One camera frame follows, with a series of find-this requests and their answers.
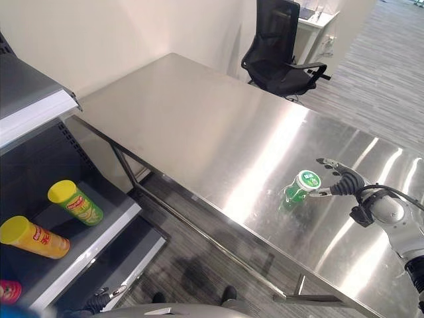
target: black office chair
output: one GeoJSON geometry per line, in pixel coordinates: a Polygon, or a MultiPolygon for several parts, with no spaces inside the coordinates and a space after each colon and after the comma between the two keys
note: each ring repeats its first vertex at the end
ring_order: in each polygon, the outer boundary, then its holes
{"type": "Polygon", "coordinates": [[[301,95],[316,88],[327,65],[293,64],[299,3],[288,0],[256,1],[256,34],[241,66],[252,81],[278,96],[301,95]],[[304,70],[318,68],[309,75],[304,70]]]}

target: shoe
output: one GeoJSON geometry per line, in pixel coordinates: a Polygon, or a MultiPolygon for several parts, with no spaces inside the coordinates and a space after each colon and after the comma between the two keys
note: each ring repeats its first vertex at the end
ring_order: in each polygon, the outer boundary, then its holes
{"type": "Polygon", "coordinates": [[[154,294],[152,298],[152,303],[166,303],[166,298],[164,294],[162,294],[160,291],[154,294]]]}
{"type": "Polygon", "coordinates": [[[228,285],[224,290],[223,297],[221,298],[221,305],[230,299],[237,299],[237,290],[228,285]]]}

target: gray shelf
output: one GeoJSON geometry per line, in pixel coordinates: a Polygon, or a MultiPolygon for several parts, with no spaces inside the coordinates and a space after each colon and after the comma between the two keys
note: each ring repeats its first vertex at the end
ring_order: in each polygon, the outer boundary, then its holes
{"type": "Polygon", "coordinates": [[[1,246],[2,267],[8,267],[23,286],[21,305],[44,309],[141,210],[134,200],[97,174],[78,187],[103,210],[104,218],[98,225],[87,227],[55,204],[31,220],[70,240],[71,249],[65,257],[53,260],[13,246],[1,246]]]}
{"type": "MultiPolygon", "coordinates": [[[[92,262],[89,269],[55,301],[55,309],[59,313],[80,310],[100,288],[107,287],[110,293],[122,285],[129,287],[165,242],[162,235],[142,217],[135,217],[119,237],[92,262]]],[[[104,311],[113,308],[124,294],[112,299],[104,311]]]]}
{"type": "Polygon", "coordinates": [[[0,154],[78,107],[65,87],[12,54],[0,54],[0,78],[0,154]]]}

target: bottle cap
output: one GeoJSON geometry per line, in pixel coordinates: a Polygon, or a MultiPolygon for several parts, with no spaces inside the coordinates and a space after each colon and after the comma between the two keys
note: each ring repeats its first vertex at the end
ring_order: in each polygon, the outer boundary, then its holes
{"type": "Polygon", "coordinates": [[[310,170],[302,170],[299,172],[296,176],[296,183],[306,192],[311,192],[321,187],[321,179],[319,179],[319,176],[315,172],[310,170]]]}

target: stainless steel table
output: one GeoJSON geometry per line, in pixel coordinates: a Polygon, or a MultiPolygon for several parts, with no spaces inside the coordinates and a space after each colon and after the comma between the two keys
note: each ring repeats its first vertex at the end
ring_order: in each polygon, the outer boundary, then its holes
{"type": "Polygon", "coordinates": [[[317,172],[324,185],[337,180],[315,162],[320,157],[422,202],[417,155],[176,54],[81,105],[81,122],[242,225],[347,305],[369,317],[421,317],[386,234],[349,218],[353,197],[309,198],[277,212],[279,190],[300,170],[317,172]]]}

